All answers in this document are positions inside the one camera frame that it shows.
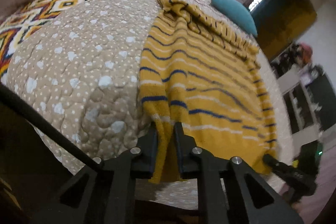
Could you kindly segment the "yellow striped knit sweater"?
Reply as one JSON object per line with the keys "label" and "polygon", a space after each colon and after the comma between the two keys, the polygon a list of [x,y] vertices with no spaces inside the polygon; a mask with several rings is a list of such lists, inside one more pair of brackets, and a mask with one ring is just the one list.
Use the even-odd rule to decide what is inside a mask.
{"label": "yellow striped knit sweater", "polygon": [[173,127],[181,123],[198,147],[241,157],[269,175],[276,156],[273,105],[260,75],[259,48],[240,31],[183,0],[157,0],[139,64],[139,98],[155,123],[158,151],[151,182],[175,182]]}

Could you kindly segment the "white shelf unit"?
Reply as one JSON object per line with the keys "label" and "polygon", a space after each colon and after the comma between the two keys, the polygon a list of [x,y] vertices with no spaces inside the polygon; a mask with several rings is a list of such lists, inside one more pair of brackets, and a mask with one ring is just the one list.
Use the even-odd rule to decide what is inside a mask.
{"label": "white shelf unit", "polygon": [[272,62],[271,68],[281,83],[293,83],[283,92],[292,134],[314,124],[321,131],[335,125],[335,90],[321,65]]}

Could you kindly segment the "beige dotted quilted bedspread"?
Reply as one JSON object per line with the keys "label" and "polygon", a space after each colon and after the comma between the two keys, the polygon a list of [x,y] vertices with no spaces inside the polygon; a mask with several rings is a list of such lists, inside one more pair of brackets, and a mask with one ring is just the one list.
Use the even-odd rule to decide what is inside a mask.
{"label": "beige dotted quilted bedspread", "polygon": [[[258,46],[254,37],[216,11],[210,0],[183,0],[229,24]],[[87,0],[66,4],[15,51],[5,82],[53,128],[89,157],[114,158],[135,146],[150,122],[139,98],[139,64],[158,15],[157,0]],[[289,122],[275,77],[259,48],[257,61],[273,105],[277,158],[293,154]],[[276,191],[284,183],[262,178]],[[195,180],[139,181],[139,200],[197,208]]]}

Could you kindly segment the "brown wooden door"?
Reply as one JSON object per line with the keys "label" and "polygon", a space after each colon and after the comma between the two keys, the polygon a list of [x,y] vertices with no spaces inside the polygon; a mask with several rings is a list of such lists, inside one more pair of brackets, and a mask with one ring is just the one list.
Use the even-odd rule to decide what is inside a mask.
{"label": "brown wooden door", "polygon": [[314,23],[317,13],[310,0],[262,0],[252,17],[256,40],[271,61]]}

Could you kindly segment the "teal pillow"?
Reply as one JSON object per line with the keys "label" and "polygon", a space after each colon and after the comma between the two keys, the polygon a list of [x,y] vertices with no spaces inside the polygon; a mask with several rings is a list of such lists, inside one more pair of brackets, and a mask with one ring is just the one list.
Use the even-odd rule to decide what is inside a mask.
{"label": "teal pillow", "polygon": [[257,37],[257,28],[251,13],[237,0],[211,0],[211,5],[243,31]]}

